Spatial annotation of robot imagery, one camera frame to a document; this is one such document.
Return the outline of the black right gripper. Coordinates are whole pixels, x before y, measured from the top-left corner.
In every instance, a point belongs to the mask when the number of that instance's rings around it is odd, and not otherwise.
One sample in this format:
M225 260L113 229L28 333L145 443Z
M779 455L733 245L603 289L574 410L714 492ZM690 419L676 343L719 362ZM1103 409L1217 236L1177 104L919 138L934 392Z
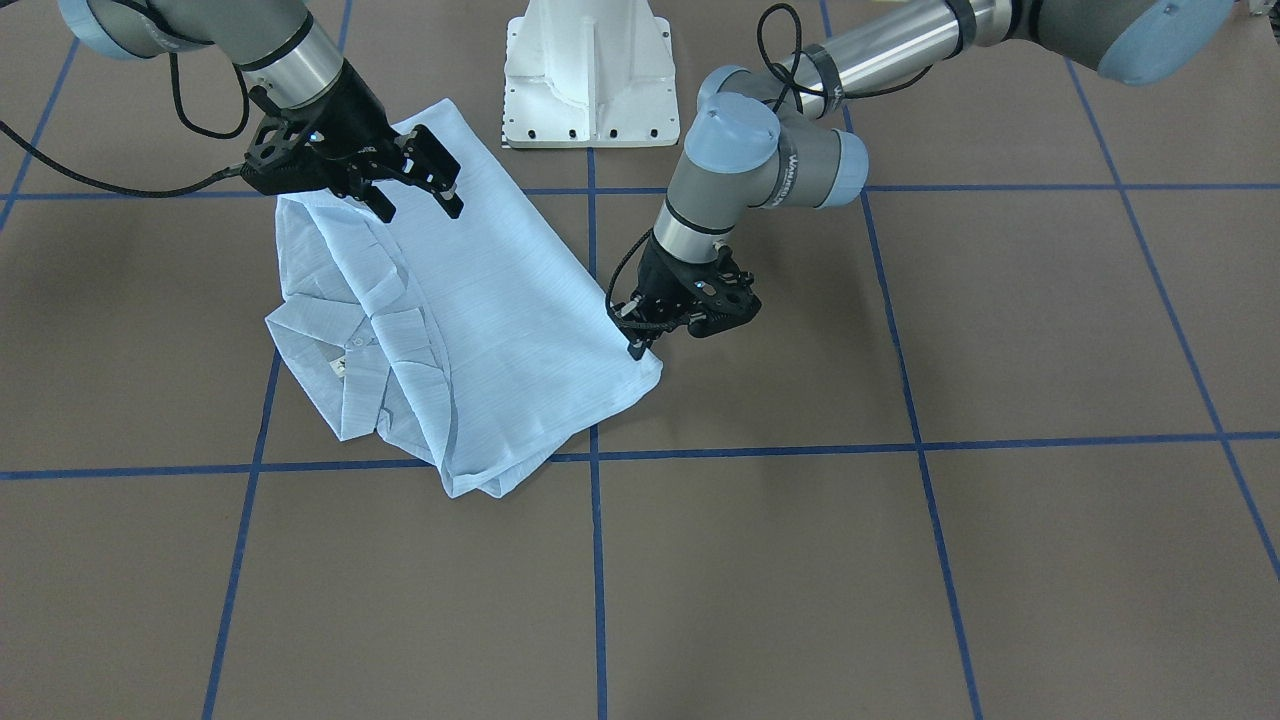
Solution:
M324 160L328 190L361 202L381 223L389 224L397 210L374 181L397 173L399 182L428 191L449 219L462 214L461 164L426 126L398 136L349 61L343 61L330 88L303 106L282 109L264 88L255 90L255 104L266 117L303 120L310 128L308 146Z

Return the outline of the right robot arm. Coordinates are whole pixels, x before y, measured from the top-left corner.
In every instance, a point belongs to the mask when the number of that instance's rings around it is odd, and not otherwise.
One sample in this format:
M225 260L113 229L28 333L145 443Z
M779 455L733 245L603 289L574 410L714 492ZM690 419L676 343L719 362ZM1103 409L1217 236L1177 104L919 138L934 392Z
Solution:
M219 49L262 110L243 161L227 170L265 196L326 190L390 222L379 188L431 193L457 218L460 163L426 127L392 128L387 113L303 1L61 1L70 32L120 60Z

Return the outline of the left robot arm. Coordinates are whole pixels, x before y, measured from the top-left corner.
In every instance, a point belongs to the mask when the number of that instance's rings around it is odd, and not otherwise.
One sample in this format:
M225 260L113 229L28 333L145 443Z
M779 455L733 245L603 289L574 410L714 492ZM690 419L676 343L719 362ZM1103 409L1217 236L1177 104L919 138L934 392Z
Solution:
M730 236L751 208L840 208L863 191L869 154L819 127L855 100L902 91L973 47L1034 44L1128 86L1184 67L1228 19L1229 1L909 1L760 70L727 65L698 91L698 113L652 228L631 247L637 284L607 304L641 359L686 328L705 338L760 310Z

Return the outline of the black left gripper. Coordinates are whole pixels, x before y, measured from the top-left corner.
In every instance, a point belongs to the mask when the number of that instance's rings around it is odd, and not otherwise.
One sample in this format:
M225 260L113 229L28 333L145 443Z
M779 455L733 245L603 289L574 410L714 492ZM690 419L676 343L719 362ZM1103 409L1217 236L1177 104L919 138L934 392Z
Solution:
M712 260L717 249L713 247ZM689 328L692 299L682 279L691 264L701 263L675 258L660 246L654 232L646 232L628 250L625 260L628 261L636 252L641 254L637 286L625 301L625 334L631 359L640 361L660 334L680 327Z

